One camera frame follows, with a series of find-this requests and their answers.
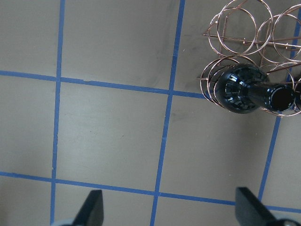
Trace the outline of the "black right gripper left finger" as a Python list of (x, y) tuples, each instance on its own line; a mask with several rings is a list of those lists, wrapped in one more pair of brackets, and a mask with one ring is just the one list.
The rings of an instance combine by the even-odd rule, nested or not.
[(92, 190), (81, 206), (73, 226), (102, 226), (104, 222), (102, 190)]

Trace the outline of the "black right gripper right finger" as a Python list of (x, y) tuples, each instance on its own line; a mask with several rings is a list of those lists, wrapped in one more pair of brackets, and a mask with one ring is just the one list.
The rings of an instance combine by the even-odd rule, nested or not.
[(236, 188), (235, 216), (240, 226), (269, 226), (277, 221), (247, 187)]

